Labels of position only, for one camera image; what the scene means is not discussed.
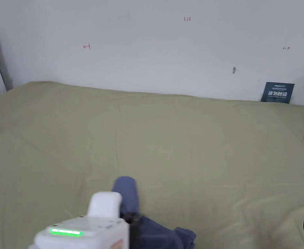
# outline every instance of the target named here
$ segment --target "dark blue sign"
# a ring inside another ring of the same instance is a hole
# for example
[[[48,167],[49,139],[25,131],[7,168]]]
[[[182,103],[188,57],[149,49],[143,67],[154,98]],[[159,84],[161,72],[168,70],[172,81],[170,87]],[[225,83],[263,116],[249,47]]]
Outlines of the dark blue sign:
[[[294,84],[266,82],[261,102],[289,103]]]

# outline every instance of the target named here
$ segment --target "orange label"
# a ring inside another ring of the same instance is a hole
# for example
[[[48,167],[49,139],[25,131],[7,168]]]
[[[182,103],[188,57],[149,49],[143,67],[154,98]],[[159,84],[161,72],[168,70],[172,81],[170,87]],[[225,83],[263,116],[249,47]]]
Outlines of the orange label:
[[[120,239],[111,246],[111,249],[123,249],[123,239]]]

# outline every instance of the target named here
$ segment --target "green led light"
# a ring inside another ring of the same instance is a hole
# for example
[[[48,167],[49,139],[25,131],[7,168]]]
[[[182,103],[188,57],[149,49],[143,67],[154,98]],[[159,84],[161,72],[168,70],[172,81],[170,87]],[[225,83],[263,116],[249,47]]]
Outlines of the green led light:
[[[64,230],[64,229],[51,229],[50,232],[51,234],[54,235],[66,235],[66,236],[74,236],[74,237],[79,237],[83,235],[83,233],[79,231]]]

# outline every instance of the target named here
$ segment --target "mattress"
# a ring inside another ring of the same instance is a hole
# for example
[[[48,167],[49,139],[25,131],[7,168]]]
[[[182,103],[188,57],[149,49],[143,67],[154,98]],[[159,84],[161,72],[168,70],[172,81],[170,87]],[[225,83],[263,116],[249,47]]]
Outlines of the mattress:
[[[32,82],[0,96],[0,249],[118,176],[196,248],[304,248],[304,106]]]

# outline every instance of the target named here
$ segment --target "white wall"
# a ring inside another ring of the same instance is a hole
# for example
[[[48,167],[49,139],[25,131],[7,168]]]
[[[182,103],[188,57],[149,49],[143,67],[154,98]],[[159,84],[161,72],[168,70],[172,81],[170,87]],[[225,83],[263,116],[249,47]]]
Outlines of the white wall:
[[[243,100],[295,83],[304,105],[304,0],[0,0],[0,69],[7,87]]]

